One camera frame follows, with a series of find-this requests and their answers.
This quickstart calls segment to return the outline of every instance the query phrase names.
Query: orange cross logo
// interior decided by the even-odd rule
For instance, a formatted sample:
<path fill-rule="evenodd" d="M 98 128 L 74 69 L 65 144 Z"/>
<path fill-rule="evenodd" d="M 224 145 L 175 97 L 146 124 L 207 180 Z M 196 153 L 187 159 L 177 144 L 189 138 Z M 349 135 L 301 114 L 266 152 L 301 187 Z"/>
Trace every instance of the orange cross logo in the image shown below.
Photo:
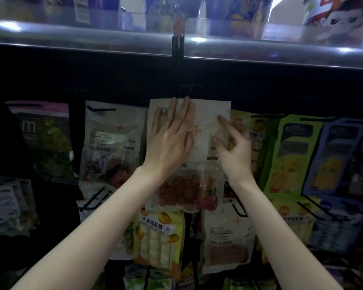
<path fill-rule="evenodd" d="M 234 222 L 236 222 L 237 225 L 239 225 L 239 223 L 241 222 L 242 220 L 240 218 L 238 218 L 238 216 L 234 219 Z"/>
<path fill-rule="evenodd" d="M 195 125 L 195 127 L 194 127 L 195 136 L 198 136 L 199 132 L 202 132 L 202 130 L 199 129 L 197 125 Z"/>

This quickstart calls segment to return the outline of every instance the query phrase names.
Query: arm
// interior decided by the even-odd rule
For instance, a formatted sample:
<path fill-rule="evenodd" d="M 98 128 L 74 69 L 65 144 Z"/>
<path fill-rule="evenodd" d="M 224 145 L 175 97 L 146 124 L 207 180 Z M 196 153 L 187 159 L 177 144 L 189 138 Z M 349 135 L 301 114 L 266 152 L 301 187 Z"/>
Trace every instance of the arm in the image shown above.
<path fill-rule="evenodd" d="M 238 124 L 230 124 L 223 117 L 218 120 L 237 144 L 232 151 L 228 151 L 219 138 L 213 138 L 220 163 L 229 177 L 230 186 L 253 222 L 281 288 L 342 290 L 257 186 L 251 172 L 249 132 Z"/>
<path fill-rule="evenodd" d="M 144 164 L 104 204 L 60 242 L 13 290 L 91 289 L 116 243 L 145 200 L 188 158 L 194 144 L 188 132 L 194 115 L 189 98 L 173 121 L 177 100 L 159 127 L 156 110 Z"/>

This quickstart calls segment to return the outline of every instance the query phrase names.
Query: person's left hand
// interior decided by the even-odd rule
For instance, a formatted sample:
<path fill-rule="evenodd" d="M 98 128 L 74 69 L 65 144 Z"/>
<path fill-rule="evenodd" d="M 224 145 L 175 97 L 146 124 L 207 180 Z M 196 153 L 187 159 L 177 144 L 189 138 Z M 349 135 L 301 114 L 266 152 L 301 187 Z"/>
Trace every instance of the person's left hand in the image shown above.
<path fill-rule="evenodd" d="M 194 119 L 194 104 L 190 102 L 189 97 L 185 97 L 173 121 L 177 103 L 176 98 L 171 99 L 163 126 L 160 126 L 161 108 L 157 108 L 147 144 L 147 154 L 142 165 L 148 173 L 159 177 L 160 183 L 175 173 L 188 159 L 194 145 L 192 131 L 189 131 Z"/>

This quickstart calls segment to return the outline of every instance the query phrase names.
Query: forearm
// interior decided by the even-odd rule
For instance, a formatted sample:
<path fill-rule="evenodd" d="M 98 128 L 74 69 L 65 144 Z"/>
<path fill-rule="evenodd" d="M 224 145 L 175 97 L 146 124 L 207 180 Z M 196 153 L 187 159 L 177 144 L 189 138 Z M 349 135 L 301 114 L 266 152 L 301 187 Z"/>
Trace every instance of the forearm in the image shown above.
<path fill-rule="evenodd" d="M 116 243 L 160 185 L 138 168 L 86 221 L 41 259 L 13 289 L 91 289 Z"/>
<path fill-rule="evenodd" d="M 293 233 L 255 181 L 235 184 L 283 290 L 341 290 L 336 280 Z"/>

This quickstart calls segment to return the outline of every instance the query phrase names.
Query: cartoon eye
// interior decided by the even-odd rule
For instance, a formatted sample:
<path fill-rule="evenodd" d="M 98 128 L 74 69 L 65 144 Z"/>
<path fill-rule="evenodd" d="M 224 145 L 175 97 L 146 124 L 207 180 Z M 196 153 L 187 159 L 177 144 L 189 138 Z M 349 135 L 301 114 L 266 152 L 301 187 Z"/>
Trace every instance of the cartoon eye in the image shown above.
<path fill-rule="evenodd" d="M 349 21 L 349 23 L 354 23 L 355 21 L 357 21 L 358 20 L 358 16 L 356 16 L 356 17 L 350 17 L 349 19 L 348 19 L 348 21 Z"/>
<path fill-rule="evenodd" d="M 335 24 L 337 24 L 339 22 L 339 20 L 340 20 L 340 18 L 333 18 L 333 19 L 331 19 L 331 21 L 329 22 L 329 24 L 335 25 Z"/>

